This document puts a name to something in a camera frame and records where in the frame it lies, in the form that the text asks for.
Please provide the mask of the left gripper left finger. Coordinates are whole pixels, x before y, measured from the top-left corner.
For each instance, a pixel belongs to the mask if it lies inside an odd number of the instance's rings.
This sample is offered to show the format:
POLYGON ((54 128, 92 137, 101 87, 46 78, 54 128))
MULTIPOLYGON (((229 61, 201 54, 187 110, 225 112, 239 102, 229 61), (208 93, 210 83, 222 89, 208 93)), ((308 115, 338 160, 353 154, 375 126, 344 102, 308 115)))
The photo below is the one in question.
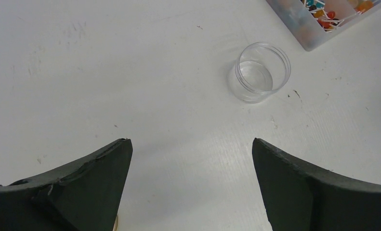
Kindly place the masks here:
POLYGON ((0 185, 0 231, 111 231, 133 153, 129 139, 0 185))

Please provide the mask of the wooden jar lid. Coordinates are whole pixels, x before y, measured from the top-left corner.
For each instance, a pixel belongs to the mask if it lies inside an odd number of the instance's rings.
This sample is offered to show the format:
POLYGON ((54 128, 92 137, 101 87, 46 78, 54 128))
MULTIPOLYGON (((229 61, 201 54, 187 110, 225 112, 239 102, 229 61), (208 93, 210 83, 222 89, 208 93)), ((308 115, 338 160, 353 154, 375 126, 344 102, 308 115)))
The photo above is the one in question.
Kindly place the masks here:
POLYGON ((118 230, 118 216, 116 216, 114 226, 113 226, 113 231, 117 231, 117 230, 118 230))

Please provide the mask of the compartmented candy tray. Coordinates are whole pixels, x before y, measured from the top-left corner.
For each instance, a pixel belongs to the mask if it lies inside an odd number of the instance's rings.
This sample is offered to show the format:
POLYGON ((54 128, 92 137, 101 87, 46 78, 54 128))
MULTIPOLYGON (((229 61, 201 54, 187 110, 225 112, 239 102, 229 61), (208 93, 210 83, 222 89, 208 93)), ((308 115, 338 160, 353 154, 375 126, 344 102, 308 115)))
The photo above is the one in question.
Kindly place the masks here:
POLYGON ((312 51, 381 9, 381 0, 267 0, 295 39, 312 51))

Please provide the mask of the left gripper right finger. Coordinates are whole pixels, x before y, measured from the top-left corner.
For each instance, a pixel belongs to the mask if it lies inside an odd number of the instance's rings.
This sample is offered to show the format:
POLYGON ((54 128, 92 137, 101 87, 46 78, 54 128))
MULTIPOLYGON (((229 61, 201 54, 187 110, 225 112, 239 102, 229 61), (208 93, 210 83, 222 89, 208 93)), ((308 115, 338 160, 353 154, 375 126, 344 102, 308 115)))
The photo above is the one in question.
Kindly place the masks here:
POLYGON ((252 158, 275 231, 381 231, 381 185, 349 178, 256 138, 252 158))

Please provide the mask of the clear plastic jar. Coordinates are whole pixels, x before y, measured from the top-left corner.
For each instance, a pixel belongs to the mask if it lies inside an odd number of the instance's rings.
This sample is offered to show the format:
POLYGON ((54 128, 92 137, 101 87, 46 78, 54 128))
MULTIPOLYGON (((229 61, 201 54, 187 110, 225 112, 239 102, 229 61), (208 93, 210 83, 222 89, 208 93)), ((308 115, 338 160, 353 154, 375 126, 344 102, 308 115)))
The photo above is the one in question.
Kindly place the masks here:
POLYGON ((277 93, 290 74, 290 60, 282 49, 268 42, 256 42, 235 60, 227 75, 227 85, 236 98, 255 104, 277 93))

